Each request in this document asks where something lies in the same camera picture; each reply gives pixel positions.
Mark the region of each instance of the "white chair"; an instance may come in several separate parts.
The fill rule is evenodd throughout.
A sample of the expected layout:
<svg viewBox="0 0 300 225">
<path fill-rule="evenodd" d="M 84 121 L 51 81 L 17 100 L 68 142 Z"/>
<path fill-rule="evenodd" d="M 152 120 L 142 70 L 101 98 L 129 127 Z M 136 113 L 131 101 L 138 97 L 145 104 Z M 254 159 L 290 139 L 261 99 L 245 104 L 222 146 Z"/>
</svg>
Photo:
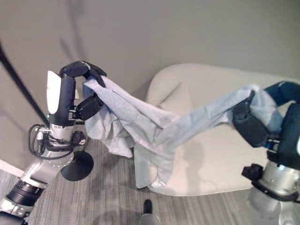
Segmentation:
<svg viewBox="0 0 300 225">
<path fill-rule="evenodd" d="M 152 80 L 146 101 L 184 115 L 232 90 L 256 83 L 262 88 L 287 77 L 202 64 L 178 64 L 161 70 Z M 208 195 L 248 189 L 244 166 L 265 166 L 266 149 L 252 148 L 237 131 L 220 125 L 201 133 L 176 150 L 173 173 L 165 187 L 149 188 L 165 195 Z"/>
</svg>

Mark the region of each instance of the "black rubber part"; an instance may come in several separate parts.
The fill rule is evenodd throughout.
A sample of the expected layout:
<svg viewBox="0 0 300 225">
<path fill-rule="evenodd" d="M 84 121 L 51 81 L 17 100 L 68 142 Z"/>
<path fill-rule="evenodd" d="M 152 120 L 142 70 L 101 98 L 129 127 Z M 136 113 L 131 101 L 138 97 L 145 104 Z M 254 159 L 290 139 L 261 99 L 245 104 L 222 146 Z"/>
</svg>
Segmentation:
<svg viewBox="0 0 300 225">
<path fill-rule="evenodd" d="M 259 180 L 263 176 L 263 167 L 258 164 L 245 166 L 242 172 L 242 176 L 248 178 L 249 180 Z"/>
<path fill-rule="evenodd" d="M 43 189 L 20 180 L 9 192 L 7 198 L 20 205 L 34 206 L 42 192 Z"/>
<path fill-rule="evenodd" d="M 103 104 L 104 103 L 98 98 L 96 94 L 86 98 L 76 107 L 78 119 L 85 121 L 91 118 L 93 115 L 99 112 Z"/>
<path fill-rule="evenodd" d="M 92 76 L 96 79 L 98 84 L 105 88 L 105 83 L 101 76 L 107 76 L 106 72 L 89 62 L 77 61 L 66 65 L 60 70 L 60 76 L 63 77 L 64 75 L 73 78 L 83 76 L 85 79 L 88 79 L 90 76 Z"/>
<path fill-rule="evenodd" d="M 0 224 L 1 225 L 28 225 L 22 218 L 8 214 L 6 212 L 0 212 Z"/>
<path fill-rule="evenodd" d="M 144 202 L 144 210 L 143 210 L 143 214 L 152 214 L 152 202 L 151 200 L 147 199 L 145 202 Z"/>
<path fill-rule="evenodd" d="M 299 197 L 299 193 L 297 191 L 295 191 L 294 193 L 292 193 L 290 195 L 279 195 L 276 192 L 267 189 L 265 186 L 263 186 L 262 184 L 260 184 L 256 180 L 252 181 L 252 185 L 256 189 L 258 189 L 261 192 L 263 192 L 264 194 L 266 194 L 266 195 L 270 196 L 271 198 L 274 198 L 274 199 L 276 199 L 278 201 L 281 201 L 281 202 L 294 202 Z"/>
<path fill-rule="evenodd" d="M 93 157 L 85 151 L 74 152 L 74 160 L 61 171 L 61 175 L 69 181 L 86 178 L 94 167 Z"/>
<path fill-rule="evenodd" d="M 269 138 L 269 131 L 250 110 L 250 104 L 255 95 L 254 91 L 248 98 L 232 108 L 232 123 L 239 134 L 254 148 L 263 146 Z"/>
<path fill-rule="evenodd" d="M 281 125 L 281 140 L 276 163 L 300 170 L 300 155 L 297 144 L 300 136 L 300 104 L 291 104 Z"/>
<path fill-rule="evenodd" d="M 46 142 L 46 148 L 48 151 L 55 151 L 55 152 L 64 152 L 64 151 L 73 151 L 74 149 L 74 145 L 70 144 L 68 146 L 63 146 L 63 147 L 59 147 L 59 146 L 53 146 L 50 142 Z"/>
<path fill-rule="evenodd" d="M 282 81 L 267 87 L 265 91 L 274 99 L 278 106 L 292 100 L 300 103 L 300 85 L 297 83 Z"/>
</svg>

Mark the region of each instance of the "black cable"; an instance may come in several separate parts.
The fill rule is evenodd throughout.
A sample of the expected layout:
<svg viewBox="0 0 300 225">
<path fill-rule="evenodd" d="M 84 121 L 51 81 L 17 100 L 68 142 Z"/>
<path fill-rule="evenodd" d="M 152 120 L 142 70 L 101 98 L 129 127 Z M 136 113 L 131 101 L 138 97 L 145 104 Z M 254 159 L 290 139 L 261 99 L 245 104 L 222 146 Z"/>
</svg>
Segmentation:
<svg viewBox="0 0 300 225">
<path fill-rule="evenodd" d="M 40 119 L 46 124 L 47 127 L 49 127 L 49 121 L 45 117 L 43 111 L 40 109 L 40 107 L 37 105 L 36 101 L 32 97 L 32 95 L 29 93 L 28 89 L 20 79 L 19 75 L 15 71 L 12 64 L 9 62 L 8 58 L 6 57 L 4 51 L 2 50 L 2 45 L 0 43 L 0 61 L 2 62 L 4 68 L 7 70 L 10 77 L 13 79 L 15 84 L 18 86 L 24 97 L 27 99 L 28 103 L 31 105 L 31 107 L 34 109 L 34 111 L 38 114 Z"/>
<path fill-rule="evenodd" d="M 30 152 L 30 154 L 32 154 L 34 157 L 37 157 L 37 158 L 40 158 L 40 159 L 54 160 L 54 159 L 64 158 L 64 157 L 70 155 L 70 154 L 73 152 L 73 150 L 71 150 L 71 151 L 68 152 L 67 154 L 62 155 L 62 156 L 57 156 L 57 157 L 43 157 L 43 156 L 38 155 L 38 154 L 34 151 L 34 149 L 33 149 L 33 144 L 34 144 L 34 141 L 35 141 L 35 139 L 36 139 L 36 137 L 37 137 L 37 135 L 38 135 L 38 130 L 36 131 L 36 134 L 35 134 L 35 136 L 34 136 L 34 140 L 33 140 L 33 143 L 32 143 L 32 144 L 31 144 L 31 132 L 32 132 L 32 130 L 33 130 L 35 127 L 41 128 L 42 126 L 43 126 L 43 125 L 34 124 L 33 126 L 31 126 L 31 127 L 29 128 L 29 131 L 28 131 L 28 151 Z"/>
</svg>

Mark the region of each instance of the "wire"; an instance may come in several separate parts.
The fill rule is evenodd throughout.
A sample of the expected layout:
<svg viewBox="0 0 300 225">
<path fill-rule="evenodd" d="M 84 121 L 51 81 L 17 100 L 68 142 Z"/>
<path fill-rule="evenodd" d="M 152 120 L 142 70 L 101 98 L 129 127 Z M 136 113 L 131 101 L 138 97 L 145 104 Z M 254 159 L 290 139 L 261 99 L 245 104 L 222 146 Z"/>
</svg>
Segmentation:
<svg viewBox="0 0 300 225">
<path fill-rule="evenodd" d="M 34 157 L 37 157 L 37 158 L 40 158 L 40 159 L 54 160 L 54 159 L 64 158 L 64 157 L 70 155 L 70 154 L 73 152 L 73 150 L 71 150 L 71 151 L 68 152 L 67 154 L 62 155 L 62 156 L 57 156 L 57 157 L 43 157 L 43 156 L 41 156 L 41 155 L 44 153 L 44 151 L 45 151 L 45 143 L 43 143 L 43 144 L 42 144 L 42 151 L 41 151 L 41 154 L 36 153 L 36 152 L 34 151 L 34 142 L 35 142 L 35 140 L 36 140 L 36 138 L 37 138 L 37 135 L 38 135 L 38 132 L 39 132 L 38 130 L 39 130 L 41 127 L 43 127 L 43 126 L 44 126 L 44 125 L 34 124 L 33 126 L 31 126 L 31 127 L 29 128 L 29 131 L 28 131 L 28 151 L 30 152 L 30 154 L 32 154 Z M 37 128 L 37 131 L 36 131 L 36 133 L 35 133 L 35 135 L 34 135 L 34 140 L 33 140 L 33 142 L 31 142 L 31 133 L 32 133 L 32 130 L 33 130 L 34 128 L 36 128 L 36 127 L 38 127 L 38 128 Z M 56 139 L 56 138 L 54 138 L 54 137 L 52 137 L 52 138 L 55 139 L 55 140 L 58 140 L 60 143 L 66 143 L 65 141 Z"/>
<path fill-rule="evenodd" d="M 22 80 L 20 79 L 19 75 L 15 71 L 14 67 L 9 62 L 8 58 L 6 57 L 6 55 L 2 49 L 1 43 L 0 43 L 0 61 L 2 62 L 4 68 L 7 70 L 8 74 L 13 79 L 13 81 L 15 82 L 17 87 L 20 89 L 20 91 L 22 92 L 24 97 L 27 99 L 28 103 L 38 114 L 40 119 L 46 124 L 46 126 L 49 127 L 48 119 L 45 117 L 43 111 L 40 109 L 40 107 L 38 106 L 38 104 L 36 103 L 36 101 L 34 100 L 32 95 L 29 93 L 28 89 L 26 88 L 26 86 L 24 85 Z"/>
<path fill-rule="evenodd" d="M 57 144 L 72 144 L 72 142 L 68 142 L 65 140 L 57 139 L 51 135 L 47 135 L 47 141 L 49 141 L 49 138 L 51 139 L 52 142 L 56 142 Z"/>
</svg>

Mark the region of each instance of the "gray wall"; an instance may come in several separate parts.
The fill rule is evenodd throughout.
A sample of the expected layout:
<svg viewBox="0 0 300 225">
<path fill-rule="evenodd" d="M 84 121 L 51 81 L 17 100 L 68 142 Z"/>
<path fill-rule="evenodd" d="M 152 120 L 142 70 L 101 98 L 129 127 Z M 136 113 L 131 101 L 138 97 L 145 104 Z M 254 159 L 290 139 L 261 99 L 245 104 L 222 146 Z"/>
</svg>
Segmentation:
<svg viewBox="0 0 300 225">
<path fill-rule="evenodd" d="M 0 90 L 0 159 L 23 170 L 34 159 L 28 152 L 27 131 L 40 120 L 15 89 L 2 64 Z"/>
<path fill-rule="evenodd" d="M 79 59 L 139 98 L 174 63 L 300 77 L 299 12 L 298 0 L 1 0 L 0 31 L 46 112 L 47 70 Z"/>
</svg>

